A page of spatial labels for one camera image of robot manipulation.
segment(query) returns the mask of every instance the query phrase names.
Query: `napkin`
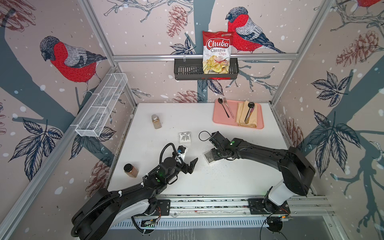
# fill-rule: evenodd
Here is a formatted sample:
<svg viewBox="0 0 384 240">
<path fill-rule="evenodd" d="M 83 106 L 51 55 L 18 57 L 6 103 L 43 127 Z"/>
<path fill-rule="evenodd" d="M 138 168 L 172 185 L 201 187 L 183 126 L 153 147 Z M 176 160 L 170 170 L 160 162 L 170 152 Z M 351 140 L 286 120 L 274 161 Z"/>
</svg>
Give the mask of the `napkin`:
<svg viewBox="0 0 384 240">
<path fill-rule="evenodd" d="M 257 105 L 256 104 L 253 109 L 253 112 L 251 113 L 251 116 L 249 117 L 248 124 L 245 124 L 245 117 L 247 116 L 247 113 L 249 110 L 248 103 L 249 103 L 248 101 L 245 101 L 237 104 L 236 122 L 239 126 L 256 128 L 257 127 Z"/>
</svg>

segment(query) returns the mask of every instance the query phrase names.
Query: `bullfinch illustration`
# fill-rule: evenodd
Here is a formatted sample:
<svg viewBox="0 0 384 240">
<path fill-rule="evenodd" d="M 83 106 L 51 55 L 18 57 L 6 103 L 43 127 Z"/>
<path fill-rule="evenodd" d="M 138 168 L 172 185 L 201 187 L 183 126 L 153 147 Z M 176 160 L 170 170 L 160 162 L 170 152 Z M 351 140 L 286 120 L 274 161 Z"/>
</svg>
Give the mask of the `bullfinch illustration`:
<svg viewBox="0 0 384 240">
<path fill-rule="evenodd" d="M 72 47 L 60 42 L 53 36 L 48 36 L 42 40 L 40 51 L 43 59 L 45 61 L 49 59 L 68 80 L 76 83 L 87 83 L 87 90 L 83 92 L 83 96 L 86 93 L 92 93 L 88 90 L 88 81 L 93 75 L 97 76 L 98 64 L 107 59 L 100 54 L 86 51 L 84 48 Z"/>
<path fill-rule="evenodd" d="M 263 30 L 248 16 L 248 11 L 244 7 L 232 8 L 225 19 L 228 20 L 228 32 L 235 33 L 233 46 L 238 51 L 252 53 L 258 48 L 269 48 L 284 53 L 265 36 Z"/>
<path fill-rule="evenodd" d="M 339 3 L 339 5 L 344 4 L 346 2 L 349 2 L 349 1 L 352 1 L 352 0 L 345 0 L 341 3 Z M 367 9 L 367 13 L 365 15 L 368 15 L 368 14 L 372 14 L 371 12 L 369 12 L 368 8 L 372 5 L 374 5 L 375 3 L 378 3 L 381 0 L 353 0 L 353 1 L 357 2 L 358 7 L 365 7 Z"/>
</svg>

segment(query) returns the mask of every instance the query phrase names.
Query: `spoon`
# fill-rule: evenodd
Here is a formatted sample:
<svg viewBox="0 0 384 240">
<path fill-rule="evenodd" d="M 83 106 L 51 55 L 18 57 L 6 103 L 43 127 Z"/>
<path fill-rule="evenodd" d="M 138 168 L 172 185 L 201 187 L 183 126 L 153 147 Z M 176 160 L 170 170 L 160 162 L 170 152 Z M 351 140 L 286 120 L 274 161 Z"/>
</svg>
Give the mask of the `spoon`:
<svg viewBox="0 0 384 240">
<path fill-rule="evenodd" d="M 249 114 L 249 112 L 251 111 L 251 108 L 254 108 L 254 107 L 255 107 L 255 104 L 254 104 L 253 102 L 249 102 L 249 103 L 248 103 L 248 107 L 249 107 L 249 109 L 248 109 L 247 115 L 246 115 L 245 120 L 244 120 L 245 124 L 248 124 L 248 122 L 249 122 L 249 117 L 250 117 L 250 116 L 248 116 L 248 114 Z"/>
<path fill-rule="evenodd" d="M 224 107 L 224 105 L 223 105 L 223 99 L 218 98 L 218 102 L 221 104 L 221 106 L 223 106 L 225 113 L 226 113 L 227 116 L 229 117 L 229 115 L 228 115 L 228 113 L 227 113 L 227 111 L 226 111 L 226 109 L 225 109 L 225 107 Z"/>
</svg>

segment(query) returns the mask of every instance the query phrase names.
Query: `white wire basket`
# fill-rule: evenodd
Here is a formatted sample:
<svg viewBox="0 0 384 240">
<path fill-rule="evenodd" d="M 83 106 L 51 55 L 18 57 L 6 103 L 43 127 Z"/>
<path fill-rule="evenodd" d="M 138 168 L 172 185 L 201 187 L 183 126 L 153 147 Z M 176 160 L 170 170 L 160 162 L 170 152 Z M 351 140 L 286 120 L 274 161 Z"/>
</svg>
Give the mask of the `white wire basket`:
<svg viewBox="0 0 384 240">
<path fill-rule="evenodd" d="M 99 137 L 105 123 L 117 103 L 120 94 L 127 84 L 127 76 L 124 73 L 112 73 L 107 83 L 98 93 L 92 106 L 76 127 L 80 136 Z"/>
</svg>

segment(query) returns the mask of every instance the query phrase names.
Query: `black wall basket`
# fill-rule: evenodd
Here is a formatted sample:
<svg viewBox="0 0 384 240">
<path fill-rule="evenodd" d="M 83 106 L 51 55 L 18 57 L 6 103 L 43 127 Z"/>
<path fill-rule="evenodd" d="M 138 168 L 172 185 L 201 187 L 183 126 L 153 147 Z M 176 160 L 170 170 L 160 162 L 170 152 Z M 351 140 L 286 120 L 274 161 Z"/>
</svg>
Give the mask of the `black wall basket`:
<svg viewBox="0 0 384 240">
<path fill-rule="evenodd" d="M 239 65 L 237 58 L 229 60 L 229 73 L 204 74 L 203 59 L 201 58 L 183 58 L 175 59 L 175 79 L 176 80 L 233 80 L 239 74 Z"/>
</svg>

